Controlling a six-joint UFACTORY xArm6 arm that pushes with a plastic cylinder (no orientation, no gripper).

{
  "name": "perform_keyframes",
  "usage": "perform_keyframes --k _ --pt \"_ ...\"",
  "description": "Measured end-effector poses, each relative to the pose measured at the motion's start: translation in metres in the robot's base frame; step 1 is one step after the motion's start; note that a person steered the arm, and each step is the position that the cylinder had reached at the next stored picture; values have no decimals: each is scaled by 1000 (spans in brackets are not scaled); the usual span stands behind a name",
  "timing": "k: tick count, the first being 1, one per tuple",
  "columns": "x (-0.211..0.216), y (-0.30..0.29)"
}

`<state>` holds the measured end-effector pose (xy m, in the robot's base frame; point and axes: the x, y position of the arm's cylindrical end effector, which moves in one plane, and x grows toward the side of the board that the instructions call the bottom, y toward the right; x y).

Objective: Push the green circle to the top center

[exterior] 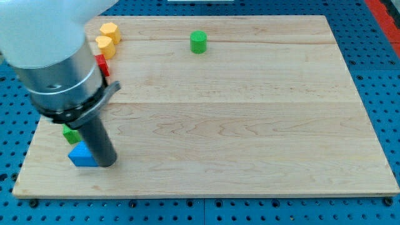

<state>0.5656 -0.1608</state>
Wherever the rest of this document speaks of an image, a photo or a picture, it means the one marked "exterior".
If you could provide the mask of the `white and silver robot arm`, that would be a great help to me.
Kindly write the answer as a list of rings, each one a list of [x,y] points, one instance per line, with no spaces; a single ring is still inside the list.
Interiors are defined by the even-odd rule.
[[[116,0],[2,0],[1,53],[37,108],[88,102],[103,79],[84,26]]]

